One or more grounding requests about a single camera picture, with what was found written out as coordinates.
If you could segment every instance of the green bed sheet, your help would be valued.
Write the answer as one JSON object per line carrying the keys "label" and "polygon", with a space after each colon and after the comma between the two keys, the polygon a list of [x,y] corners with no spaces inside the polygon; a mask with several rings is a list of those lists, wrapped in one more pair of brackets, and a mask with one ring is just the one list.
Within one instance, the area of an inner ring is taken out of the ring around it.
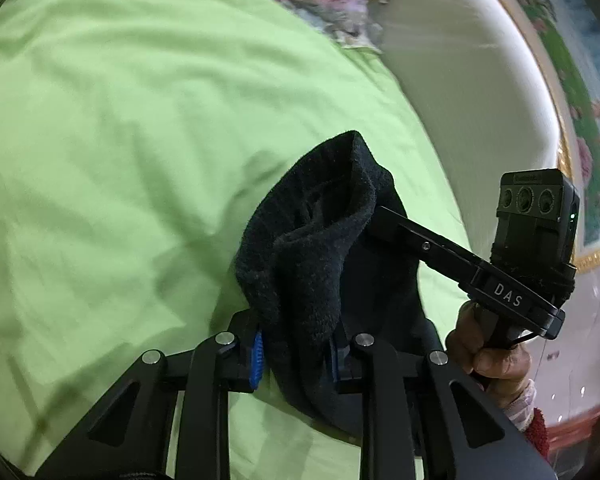
{"label": "green bed sheet", "polygon": [[[246,307],[232,260],[255,207],[349,129],[411,218],[467,246],[426,132],[375,54],[272,0],[7,0],[0,451],[33,473],[142,351],[222,330]],[[444,336],[463,294],[425,266],[418,278]],[[266,375],[231,398],[233,478],[357,478],[359,449],[321,429]]]}

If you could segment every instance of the bed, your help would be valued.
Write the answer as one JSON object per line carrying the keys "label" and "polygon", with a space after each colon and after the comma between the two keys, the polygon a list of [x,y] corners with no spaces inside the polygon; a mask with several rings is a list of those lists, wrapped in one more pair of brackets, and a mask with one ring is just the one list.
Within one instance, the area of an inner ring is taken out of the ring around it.
{"label": "bed", "polygon": [[[544,78],[498,0],[377,13],[382,56],[274,0],[5,1],[8,460],[33,474],[142,351],[193,348],[246,307],[232,267],[242,230],[322,140],[360,131],[410,218],[488,254],[499,176],[556,163]],[[425,266],[418,285],[444,337],[464,295]],[[272,376],[230,403],[232,478],[356,478],[355,442],[295,412]]]}

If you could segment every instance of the silver screw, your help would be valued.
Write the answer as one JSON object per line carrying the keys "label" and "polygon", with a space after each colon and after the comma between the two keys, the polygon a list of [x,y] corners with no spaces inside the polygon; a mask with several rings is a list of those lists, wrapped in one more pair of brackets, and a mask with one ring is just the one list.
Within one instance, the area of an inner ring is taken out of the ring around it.
{"label": "silver screw", "polygon": [[449,362],[449,357],[446,356],[444,352],[440,350],[434,350],[429,354],[430,361],[438,366],[446,365]]}
{"label": "silver screw", "polygon": [[142,354],[142,362],[146,365],[155,365],[162,355],[157,350],[147,350]]}
{"label": "silver screw", "polygon": [[360,346],[371,346],[375,342],[376,340],[371,334],[358,334],[356,336],[356,343]]}
{"label": "silver screw", "polygon": [[216,335],[216,343],[222,346],[230,345],[235,341],[235,335],[231,332],[221,332]]}

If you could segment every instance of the white wall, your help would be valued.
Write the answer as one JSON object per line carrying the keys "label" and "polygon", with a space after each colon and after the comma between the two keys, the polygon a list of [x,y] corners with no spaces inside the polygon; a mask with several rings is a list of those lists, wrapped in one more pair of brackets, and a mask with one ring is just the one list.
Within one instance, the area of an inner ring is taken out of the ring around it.
{"label": "white wall", "polygon": [[529,343],[537,406],[548,426],[600,404],[600,267],[576,276],[563,309],[566,320],[558,338]]}

